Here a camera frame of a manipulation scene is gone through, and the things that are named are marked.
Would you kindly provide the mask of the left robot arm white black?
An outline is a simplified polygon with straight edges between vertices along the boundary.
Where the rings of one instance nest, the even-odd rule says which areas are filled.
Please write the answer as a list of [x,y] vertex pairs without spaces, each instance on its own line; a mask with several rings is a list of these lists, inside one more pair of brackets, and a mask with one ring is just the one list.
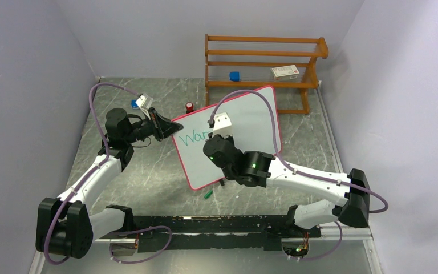
[[120,175],[135,152],[133,144],[154,137],[162,141],[181,131],[182,124],[150,108],[145,118],[114,108],[106,114],[106,134],[91,167],[57,198],[45,198],[38,207],[35,247],[48,255],[80,259],[91,244],[109,233],[128,237],[136,229],[132,209],[109,205],[88,213],[106,186]]

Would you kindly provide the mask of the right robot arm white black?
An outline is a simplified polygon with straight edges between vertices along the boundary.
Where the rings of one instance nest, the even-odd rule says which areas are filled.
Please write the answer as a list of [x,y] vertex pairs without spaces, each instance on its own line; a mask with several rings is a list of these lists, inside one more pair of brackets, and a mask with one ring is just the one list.
[[329,173],[281,161],[259,151],[242,152],[220,136],[208,139],[204,154],[225,178],[247,187],[277,187],[308,192],[321,200],[299,206],[285,221],[285,230],[299,236],[306,229],[338,221],[353,228],[368,227],[370,194],[365,173]]

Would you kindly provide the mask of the green marker cap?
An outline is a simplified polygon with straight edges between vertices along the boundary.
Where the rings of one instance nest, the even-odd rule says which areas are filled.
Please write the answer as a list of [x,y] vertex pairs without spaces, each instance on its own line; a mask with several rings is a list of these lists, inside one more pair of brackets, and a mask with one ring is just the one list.
[[204,195],[204,199],[208,199],[208,198],[210,198],[212,194],[213,194],[213,190],[209,190],[209,191]]

